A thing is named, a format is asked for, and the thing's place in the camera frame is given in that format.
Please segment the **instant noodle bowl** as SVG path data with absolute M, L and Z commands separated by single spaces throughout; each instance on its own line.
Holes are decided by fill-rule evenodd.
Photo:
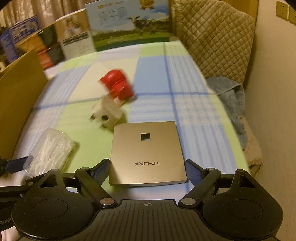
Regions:
M 37 53 L 48 50 L 57 42 L 55 26 L 51 24 L 18 42 L 16 50 L 20 57 L 31 50 L 35 50 Z

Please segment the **grey towel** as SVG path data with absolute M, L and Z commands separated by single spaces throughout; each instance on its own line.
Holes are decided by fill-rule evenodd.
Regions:
M 245 112 L 245 93 L 243 86 L 236 81 L 222 76 L 208 78 L 206 82 L 208 87 L 220 98 L 239 138 L 241 147 L 245 150 L 247 133 L 241 120 Z

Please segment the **beige curtain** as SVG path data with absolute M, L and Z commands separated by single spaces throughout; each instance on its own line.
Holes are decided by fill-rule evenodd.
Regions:
M 42 28 L 58 18 L 85 7 L 89 1 L 10 1 L 1 10 L 1 26 L 11 27 L 18 22 L 37 16 Z

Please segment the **double wall switch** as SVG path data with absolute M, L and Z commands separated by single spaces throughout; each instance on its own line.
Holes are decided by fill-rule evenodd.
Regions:
M 295 9 L 283 1 L 276 1 L 275 14 L 295 25 Z

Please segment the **white product box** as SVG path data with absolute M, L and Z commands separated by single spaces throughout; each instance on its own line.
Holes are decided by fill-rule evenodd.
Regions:
M 58 42 L 65 59 L 69 60 L 96 52 L 86 9 L 80 9 L 55 20 Z

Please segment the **red lidded container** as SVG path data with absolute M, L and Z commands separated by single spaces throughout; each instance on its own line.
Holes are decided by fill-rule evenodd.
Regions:
M 43 69 L 48 69 L 65 60 L 64 53 L 59 43 L 47 50 L 39 52 L 37 57 Z

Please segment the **red pig figurine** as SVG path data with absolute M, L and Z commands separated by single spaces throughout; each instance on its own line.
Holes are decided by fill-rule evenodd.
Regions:
M 135 96 L 132 85 L 120 69 L 110 70 L 99 81 L 105 85 L 113 99 L 125 101 Z

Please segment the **quilted beige chair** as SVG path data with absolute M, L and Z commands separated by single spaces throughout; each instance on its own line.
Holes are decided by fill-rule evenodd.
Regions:
M 255 19 L 224 1 L 171 1 L 171 29 L 206 79 L 226 77 L 243 86 L 255 32 Z M 250 174 L 262 165 L 262 150 L 245 116 L 243 150 Z

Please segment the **open cardboard box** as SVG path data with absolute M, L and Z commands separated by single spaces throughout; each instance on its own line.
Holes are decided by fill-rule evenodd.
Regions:
M 47 83 L 34 50 L 1 72 L 1 158 L 12 158 L 23 125 Z

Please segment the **checkered tablecloth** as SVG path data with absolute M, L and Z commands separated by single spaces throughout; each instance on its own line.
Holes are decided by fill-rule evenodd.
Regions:
M 129 123 L 174 121 L 184 159 L 222 173 L 248 169 L 219 97 L 179 41 L 111 49 L 47 69 L 49 83 L 23 127 L 14 158 L 27 156 L 47 128 L 65 132 L 76 143 L 64 172 L 108 158 L 112 132 L 90 117 L 106 93 L 99 80 L 111 69 L 123 70 L 136 93 L 123 105 Z

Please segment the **gold TP-Link panel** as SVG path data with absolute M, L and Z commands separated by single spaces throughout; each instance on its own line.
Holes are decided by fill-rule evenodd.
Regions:
M 114 127 L 109 184 L 158 186 L 187 181 L 175 122 L 123 123 Z

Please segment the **dark blue milk box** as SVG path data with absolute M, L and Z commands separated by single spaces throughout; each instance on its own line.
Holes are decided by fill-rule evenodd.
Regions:
M 9 63 L 18 59 L 16 44 L 40 30 L 38 16 L 21 21 L 7 29 L 1 35 L 1 45 Z

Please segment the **light blue milk carton box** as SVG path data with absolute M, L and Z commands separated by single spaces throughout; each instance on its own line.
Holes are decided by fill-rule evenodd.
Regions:
M 169 40 L 169 1 L 117 0 L 85 4 L 96 51 Z

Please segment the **white power plug adapter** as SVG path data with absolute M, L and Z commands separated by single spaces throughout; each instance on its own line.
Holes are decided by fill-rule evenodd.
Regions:
M 108 95 L 104 95 L 92 108 L 91 121 L 96 121 L 110 131 L 115 125 L 127 123 L 126 115 L 121 105 Z

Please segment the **clear box of floss picks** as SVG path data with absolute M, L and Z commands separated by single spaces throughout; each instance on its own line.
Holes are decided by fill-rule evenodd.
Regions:
M 23 170 L 30 177 L 51 169 L 61 170 L 74 147 L 74 141 L 65 132 L 47 128 L 30 152 Z

